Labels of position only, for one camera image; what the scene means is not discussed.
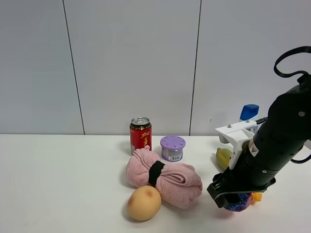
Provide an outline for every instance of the sticker on robot arm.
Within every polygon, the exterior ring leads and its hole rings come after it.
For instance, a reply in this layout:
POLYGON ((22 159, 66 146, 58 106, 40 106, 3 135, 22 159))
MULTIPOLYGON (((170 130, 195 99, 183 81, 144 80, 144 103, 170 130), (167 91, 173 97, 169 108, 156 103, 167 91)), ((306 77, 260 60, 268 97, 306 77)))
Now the sticker on robot arm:
POLYGON ((252 139, 248 144, 249 152, 255 157, 259 152, 258 148, 256 147, 254 140, 252 139))

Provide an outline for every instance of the pink towel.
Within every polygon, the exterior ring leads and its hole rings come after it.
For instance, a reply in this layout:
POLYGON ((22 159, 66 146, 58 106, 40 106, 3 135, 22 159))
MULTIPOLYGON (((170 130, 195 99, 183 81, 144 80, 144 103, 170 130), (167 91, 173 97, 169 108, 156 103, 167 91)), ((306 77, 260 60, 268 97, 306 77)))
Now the pink towel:
MULTIPOLYGON (((136 187, 148 185, 149 169, 160 157, 150 147, 133 152, 126 167, 128 182, 136 187)), ((163 200, 187 209, 202 194, 202 182, 194 167, 182 163, 166 164, 156 180, 155 188, 163 200)))

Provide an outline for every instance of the can lid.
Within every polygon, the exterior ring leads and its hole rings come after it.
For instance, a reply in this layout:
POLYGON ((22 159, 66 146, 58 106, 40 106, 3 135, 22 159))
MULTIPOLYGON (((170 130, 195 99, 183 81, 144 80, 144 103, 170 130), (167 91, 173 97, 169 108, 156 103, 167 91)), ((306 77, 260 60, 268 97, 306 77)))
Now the can lid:
POLYGON ((136 117, 132 119, 132 123, 134 125, 146 125, 150 122, 150 120, 146 117, 136 117))
POLYGON ((186 141, 179 136, 165 136, 160 141, 161 147, 167 150, 180 150, 186 145, 186 141))

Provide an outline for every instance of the toy banana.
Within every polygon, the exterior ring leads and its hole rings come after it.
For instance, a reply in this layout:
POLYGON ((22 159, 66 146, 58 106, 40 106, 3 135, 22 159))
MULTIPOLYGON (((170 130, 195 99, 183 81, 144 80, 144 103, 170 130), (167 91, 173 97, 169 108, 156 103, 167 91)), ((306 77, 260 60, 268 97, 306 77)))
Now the toy banana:
POLYGON ((227 167, 229 166, 229 161, 231 157, 231 150, 226 149, 226 148, 217 148, 216 152, 216 161, 218 165, 223 169, 226 170, 227 167))

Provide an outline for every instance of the purple lid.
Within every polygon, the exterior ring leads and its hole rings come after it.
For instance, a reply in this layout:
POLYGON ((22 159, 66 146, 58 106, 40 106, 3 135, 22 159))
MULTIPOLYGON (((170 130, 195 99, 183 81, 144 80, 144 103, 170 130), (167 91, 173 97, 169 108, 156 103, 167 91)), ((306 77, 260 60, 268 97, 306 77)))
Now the purple lid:
POLYGON ((160 141, 161 147, 167 150, 180 150, 186 145, 186 141, 179 136, 165 136, 160 141))

